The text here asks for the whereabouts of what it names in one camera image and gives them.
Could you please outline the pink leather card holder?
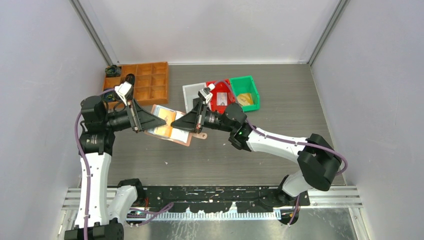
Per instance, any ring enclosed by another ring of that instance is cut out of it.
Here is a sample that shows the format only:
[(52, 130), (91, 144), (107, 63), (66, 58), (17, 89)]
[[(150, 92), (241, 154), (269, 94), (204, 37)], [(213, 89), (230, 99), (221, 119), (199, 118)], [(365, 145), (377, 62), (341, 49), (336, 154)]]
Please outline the pink leather card holder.
[(206, 133), (192, 133), (189, 131), (171, 127), (171, 123), (173, 121), (178, 120), (183, 115), (185, 115), (185, 113), (181, 111), (173, 110), (162, 105), (154, 104), (152, 106), (151, 113), (156, 117), (165, 120), (165, 125), (148, 129), (144, 132), (146, 135), (161, 140), (174, 142), (176, 144), (180, 144), (186, 147), (190, 146), (192, 138), (205, 140), (208, 137)]

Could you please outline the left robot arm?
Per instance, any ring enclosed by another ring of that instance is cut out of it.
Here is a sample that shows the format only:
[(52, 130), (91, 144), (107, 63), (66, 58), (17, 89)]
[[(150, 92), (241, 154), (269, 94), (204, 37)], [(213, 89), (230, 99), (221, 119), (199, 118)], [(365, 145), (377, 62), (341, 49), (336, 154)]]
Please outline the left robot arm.
[(81, 161), (81, 195), (74, 227), (65, 231), (64, 239), (122, 240), (130, 208), (141, 206), (146, 193), (138, 178), (125, 179), (119, 182), (111, 203), (107, 203), (115, 133), (126, 129), (144, 132), (161, 127), (166, 121), (144, 110), (134, 99), (119, 111), (109, 111), (99, 95), (84, 99), (80, 105), (74, 127), (82, 127), (82, 133), (74, 134)]

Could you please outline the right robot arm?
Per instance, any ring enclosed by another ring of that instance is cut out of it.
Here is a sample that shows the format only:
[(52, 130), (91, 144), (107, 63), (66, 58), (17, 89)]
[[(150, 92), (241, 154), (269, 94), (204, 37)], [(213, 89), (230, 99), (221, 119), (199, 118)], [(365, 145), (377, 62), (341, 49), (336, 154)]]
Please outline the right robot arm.
[(298, 164), (299, 171), (286, 176), (279, 185), (277, 198), (286, 206), (307, 190), (328, 191), (342, 165), (342, 158), (319, 134), (290, 137), (267, 132), (252, 125), (237, 103), (219, 113), (199, 101), (171, 126), (191, 133), (200, 133), (203, 128), (228, 132), (228, 141), (238, 150), (267, 153)]

